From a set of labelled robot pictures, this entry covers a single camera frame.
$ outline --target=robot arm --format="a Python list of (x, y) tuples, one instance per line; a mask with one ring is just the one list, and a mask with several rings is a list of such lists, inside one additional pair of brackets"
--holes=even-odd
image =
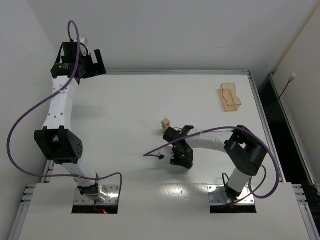
[[(169, 127), (163, 139), (172, 142), (176, 139), (201, 133), (193, 126), (185, 126), (181, 131)], [(191, 169), (193, 166), (193, 148), (204, 148), (227, 153), (235, 169), (224, 186), (229, 199), (236, 201), (251, 177), (258, 174), (267, 151), (251, 136), (240, 130), (213, 131), (186, 138), (173, 144), (171, 164)]]
[[(60, 63), (61, 49), (54, 64), (52, 73), (52, 93), (59, 91), (70, 79), (74, 69), (77, 43), (64, 42), (62, 47), (64, 56)], [(70, 84), (51, 99), (47, 118), (42, 126), (42, 130), (34, 132), (34, 139), (47, 160), (54, 161), (55, 164), (64, 167), (70, 174), (97, 178), (97, 173), (87, 166), (82, 159), (82, 141), (72, 132), (71, 113), (74, 97), (81, 79), (91, 78), (106, 73), (103, 60), (99, 50), (95, 50), (98, 63), (93, 63), (91, 55), (80, 54), (79, 66), (75, 78)], [(95, 180), (87, 180), (75, 177), (77, 187), (82, 195), (100, 202), (104, 199), (104, 193)]]

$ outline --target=white wall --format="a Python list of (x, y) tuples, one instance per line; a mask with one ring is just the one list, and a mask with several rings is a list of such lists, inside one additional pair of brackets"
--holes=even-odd
[[(67, 40), (66, 28), (60, 31)], [(18, 117), (50, 94), (50, 69), (57, 53), (26, 0), (1, 0), (0, 36), (0, 240), (6, 240), (25, 185), (38, 181), (11, 165), (7, 135)], [(42, 173), (45, 164), (33, 135), (41, 129), (47, 111), (45, 106), (27, 117), (11, 144), (16, 161), (34, 173)]]
[(275, 73), (279, 89), (283, 89), (292, 73), (282, 100), (289, 108), (309, 157), (315, 179), (320, 183), (320, 7), (294, 42)]
[(108, 70), (274, 71), (319, 0), (28, 0), (58, 50), (76, 21)]

